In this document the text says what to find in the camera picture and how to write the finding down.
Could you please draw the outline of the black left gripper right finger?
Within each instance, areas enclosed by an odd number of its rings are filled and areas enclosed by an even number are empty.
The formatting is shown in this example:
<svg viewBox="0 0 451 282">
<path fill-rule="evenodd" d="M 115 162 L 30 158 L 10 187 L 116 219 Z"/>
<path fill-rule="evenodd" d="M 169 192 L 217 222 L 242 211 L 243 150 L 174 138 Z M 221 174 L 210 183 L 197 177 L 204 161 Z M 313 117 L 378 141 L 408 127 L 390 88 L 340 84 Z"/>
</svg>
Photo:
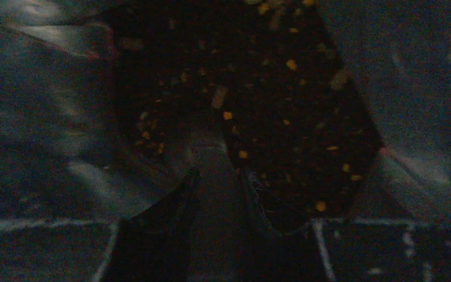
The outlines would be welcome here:
<svg viewBox="0 0 451 282">
<path fill-rule="evenodd" d="M 451 229 L 408 219 L 317 218 L 272 225 L 271 192 L 243 172 L 255 281 L 451 281 Z"/>
</svg>

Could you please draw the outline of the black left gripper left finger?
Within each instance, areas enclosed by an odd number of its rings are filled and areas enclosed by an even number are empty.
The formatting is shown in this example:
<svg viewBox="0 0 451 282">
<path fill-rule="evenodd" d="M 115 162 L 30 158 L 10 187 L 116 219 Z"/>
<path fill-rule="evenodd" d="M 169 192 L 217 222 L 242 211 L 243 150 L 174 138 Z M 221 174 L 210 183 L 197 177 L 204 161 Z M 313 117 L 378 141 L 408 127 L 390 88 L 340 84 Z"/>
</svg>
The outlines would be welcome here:
<svg viewBox="0 0 451 282">
<path fill-rule="evenodd" d="M 0 281 L 186 281 L 198 180 L 130 220 L 0 219 Z"/>
</svg>

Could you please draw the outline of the clear plastic scoop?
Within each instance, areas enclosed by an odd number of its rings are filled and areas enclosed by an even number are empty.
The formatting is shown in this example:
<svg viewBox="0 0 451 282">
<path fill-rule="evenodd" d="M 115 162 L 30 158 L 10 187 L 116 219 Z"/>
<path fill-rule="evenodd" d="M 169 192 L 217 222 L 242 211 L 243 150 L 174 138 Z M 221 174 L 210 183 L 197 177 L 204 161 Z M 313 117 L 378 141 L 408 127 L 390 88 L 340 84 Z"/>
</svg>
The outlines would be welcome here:
<svg viewBox="0 0 451 282">
<path fill-rule="evenodd" d="M 251 281 L 250 232 L 238 177 L 218 129 L 173 132 L 164 164 L 181 176 L 195 169 L 195 212 L 183 236 L 184 281 Z"/>
</svg>

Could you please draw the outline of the pink blue pet food bag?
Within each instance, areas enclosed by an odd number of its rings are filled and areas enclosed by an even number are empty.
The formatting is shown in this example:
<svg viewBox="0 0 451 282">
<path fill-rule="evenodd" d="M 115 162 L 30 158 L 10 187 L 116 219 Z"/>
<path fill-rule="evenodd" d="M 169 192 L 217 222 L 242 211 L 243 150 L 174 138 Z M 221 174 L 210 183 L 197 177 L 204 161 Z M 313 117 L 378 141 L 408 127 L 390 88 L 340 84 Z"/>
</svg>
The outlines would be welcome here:
<svg viewBox="0 0 451 282">
<path fill-rule="evenodd" d="M 106 164 L 115 131 L 110 31 L 122 1 L 0 1 L 0 138 Z M 402 166 L 388 195 L 411 216 L 451 225 L 451 1 L 308 1 Z"/>
</svg>

